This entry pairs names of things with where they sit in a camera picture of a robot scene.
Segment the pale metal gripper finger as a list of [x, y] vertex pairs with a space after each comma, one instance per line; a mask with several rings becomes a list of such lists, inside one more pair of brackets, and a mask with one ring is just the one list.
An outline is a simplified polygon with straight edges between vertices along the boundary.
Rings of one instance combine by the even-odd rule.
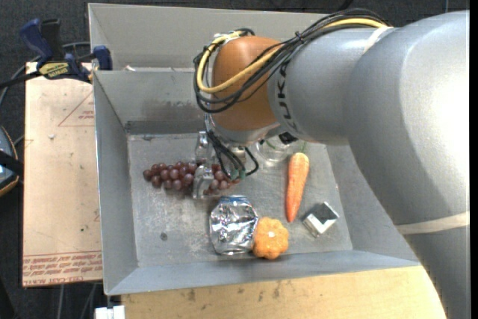
[[200, 131], [197, 135], [195, 159], [199, 164], [211, 164], [215, 156], [214, 146], [207, 131]]
[[194, 173], [192, 197], [202, 199], [209, 195], [211, 183], [214, 180], [214, 173], [211, 167], [199, 165]]

